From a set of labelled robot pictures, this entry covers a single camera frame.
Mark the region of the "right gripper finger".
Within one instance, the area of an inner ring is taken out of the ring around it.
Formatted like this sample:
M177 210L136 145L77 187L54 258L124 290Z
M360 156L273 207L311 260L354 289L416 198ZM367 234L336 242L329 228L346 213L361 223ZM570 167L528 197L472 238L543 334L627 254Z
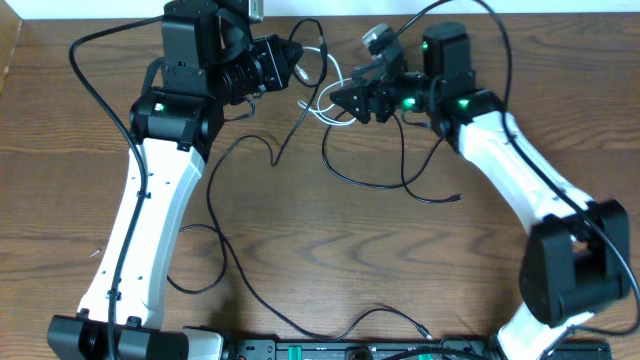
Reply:
M352 84L330 94L331 101L342 108L366 108L368 104L367 87L364 84Z
M368 124L371 121L371 113L366 105L348 105L345 107L345 110L362 124Z

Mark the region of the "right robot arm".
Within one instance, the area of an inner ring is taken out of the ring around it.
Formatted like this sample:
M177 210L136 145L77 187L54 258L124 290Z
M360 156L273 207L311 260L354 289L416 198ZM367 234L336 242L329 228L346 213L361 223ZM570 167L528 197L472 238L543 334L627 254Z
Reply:
M625 209L614 200L597 202L567 181L522 134L505 102L477 86L463 25L424 31L418 72L408 69L388 25L372 28L362 41L371 62L357 67L331 101L362 123L427 115L428 127L489 179L526 231L523 302L495 335L492 355L578 357L566 338L611 303L638 293Z

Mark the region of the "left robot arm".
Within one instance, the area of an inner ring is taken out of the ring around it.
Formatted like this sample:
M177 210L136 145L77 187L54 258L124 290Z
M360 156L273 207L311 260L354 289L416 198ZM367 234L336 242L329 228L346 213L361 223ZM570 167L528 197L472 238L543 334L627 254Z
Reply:
M179 227L228 105L288 85L297 42L256 38L259 1L172 1L159 17L163 54L147 68L130 120L126 185L99 269L72 316L47 341L62 359L222 359L224 338L203 327L162 328Z

